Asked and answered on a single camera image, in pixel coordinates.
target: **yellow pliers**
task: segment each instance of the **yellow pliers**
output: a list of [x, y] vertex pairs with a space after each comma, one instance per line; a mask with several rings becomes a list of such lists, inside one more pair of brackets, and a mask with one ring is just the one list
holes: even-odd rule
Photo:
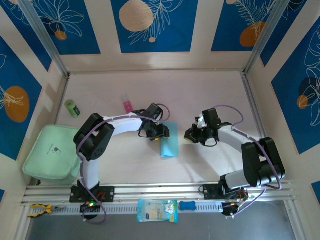
[[44, 214], [52, 214], [52, 212], [60, 210], [60, 209], [64, 209], [65, 206], [53, 206], [53, 205], [42, 205], [42, 204], [33, 204], [30, 206], [31, 209], [34, 208], [43, 208], [45, 209], [44, 211], [37, 213], [37, 214], [29, 214], [28, 217], [29, 218], [37, 218], [39, 216], [42, 216]]

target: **light blue cloth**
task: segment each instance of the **light blue cloth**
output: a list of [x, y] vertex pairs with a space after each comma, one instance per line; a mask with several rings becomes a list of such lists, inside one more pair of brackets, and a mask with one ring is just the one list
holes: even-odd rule
[[166, 122], [164, 125], [169, 128], [170, 137], [161, 138], [161, 157], [177, 158], [179, 157], [178, 123]]

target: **snack bag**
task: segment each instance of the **snack bag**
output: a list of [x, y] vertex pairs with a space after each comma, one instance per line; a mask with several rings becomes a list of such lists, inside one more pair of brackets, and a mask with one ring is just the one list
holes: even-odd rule
[[137, 221], [140, 223], [157, 221], [177, 223], [178, 210], [177, 200], [139, 199]]

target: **mint green pouch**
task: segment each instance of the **mint green pouch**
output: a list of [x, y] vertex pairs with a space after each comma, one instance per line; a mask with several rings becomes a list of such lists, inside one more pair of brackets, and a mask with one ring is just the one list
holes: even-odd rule
[[77, 132], [72, 127], [45, 126], [23, 165], [23, 172], [46, 182], [72, 184], [80, 171], [74, 143]]

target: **purple cable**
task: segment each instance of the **purple cable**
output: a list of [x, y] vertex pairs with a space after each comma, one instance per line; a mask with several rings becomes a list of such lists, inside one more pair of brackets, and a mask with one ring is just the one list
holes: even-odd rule
[[162, 103], [156, 103], [156, 105], [158, 105], [158, 106], [162, 106], [162, 107], [165, 107], [166, 108], [166, 110], [168, 111], [168, 117], [165, 119], [165, 120], [162, 120], [162, 121], [168, 121], [169, 120], [169, 118], [170, 118], [170, 116], [171, 116], [171, 112], [170, 112], [170, 109], [166, 106], [166, 105], [164, 105], [164, 104], [162, 104]]
[[[278, 175], [278, 173], [277, 173], [274, 165], [272, 164], [272, 162], [271, 162], [268, 154], [266, 153], [265, 149], [264, 149], [264, 148], [261, 146], [261, 144], [260, 144], [257, 140], [255, 140], [253, 137], [249, 137], [249, 136], [248, 136], [247, 134], [245, 134], [244, 132], [242, 132], [242, 131], [240, 131], [240, 130], [238, 130], [238, 129], [235, 128], [236, 125], [239, 125], [239, 124], [241, 124], [241, 123], [244, 122], [244, 120], [245, 120], [244, 115], [243, 115], [238, 109], [236, 109], [236, 108], [233, 107], [233, 106], [229, 106], [229, 105], [217, 105], [217, 106], [214, 106], [213, 109], [219, 108], [219, 107], [230, 108], [230, 109], [233, 109], [233, 110], [237, 111], [237, 112], [240, 114], [240, 116], [241, 116], [241, 121], [234, 123], [234, 124], [232, 125], [232, 130], [233, 130], [235, 133], [240, 134], [240, 135], [246, 137], [247, 139], [253, 141], [253, 142], [259, 147], [259, 149], [261, 150], [261, 152], [262, 152], [263, 155], [265, 156], [266, 161], [267, 161], [268, 164], [270, 165], [271, 170], [272, 170], [273, 174], [275, 175], [276, 181], [277, 181], [277, 183], [278, 183], [278, 187], [272, 186], [272, 185], [269, 185], [269, 184], [265, 184], [264, 186], [269, 187], [269, 188], [272, 188], [272, 189], [276, 189], [276, 190], [281, 190], [281, 189], [282, 189], [282, 184], [281, 184], [281, 182], [280, 182], [279, 175]], [[245, 209], [247, 209], [248, 207], [250, 207], [255, 201], [257, 201], [257, 200], [267, 191], [267, 188], [264, 187], [264, 186], [261, 187], [261, 188], [264, 189], [264, 190], [263, 190], [263, 192], [262, 192], [259, 196], [257, 196], [252, 202], [250, 202], [246, 207], [244, 207], [243, 209], [241, 209], [240, 211], [238, 211], [237, 213], [235, 213], [233, 216], [238, 215], [238, 214], [241, 213], [243, 210], [245, 210]]]
[[113, 122], [113, 121], [116, 121], [116, 120], [121, 120], [121, 119], [146, 119], [146, 120], [151, 120], [153, 122], [157, 122], [157, 123], [163, 123], [164, 121], [160, 121], [160, 120], [155, 120], [153, 118], [149, 118], [149, 117], [145, 117], [145, 116], [119, 116], [119, 117], [115, 117], [115, 118], [110, 118], [108, 120], [105, 120], [101, 123], [99, 123], [97, 126], [95, 126], [85, 137], [84, 139], [80, 142], [79, 146], [77, 147], [76, 149], [76, 154], [77, 156], [81, 159], [81, 165], [80, 165], [80, 176], [81, 176], [81, 179], [82, 179], [82, 183], [83, 183], [83, 186], [85, 188], [85, 190], [90, 194], [90, 196], [92, 197], [92, 199], [101, 207], [101, 209], [103, 210], [104, 212], [104, 219], [102, 221], [88, 221], [87, 219], [85, 219], [85, 212], [84, 211], [82, 213], [82, 217], [83, 217], [83, 220], [86, 222], [86, 223], [89, 223], [89, 224], [95, 224], [95, 225], [99, 225], [99, 224], [102, 224], [106, 221], [107, 219], [107, 211], [106, 209], [104, 208], [104, 206], [102, 205], [102, 203], [92, 194], [92, 192], [90, 191], [90, 189], [88, 188], [87, 186], [87, 183], [86, 183], [86, 180], [84, 178], [84, 161], [86, 161], [86, 159], [84, 158], [84, 156], [80, 153], [80, 149], [82, 147], [82, 145], [85, 143], [85, 141], [91, 136], [92, 133], [94, 133], [99, 127], [101, 127], [103, 124], [106, 124], [106, 123], [110, 123], [110, 122]]

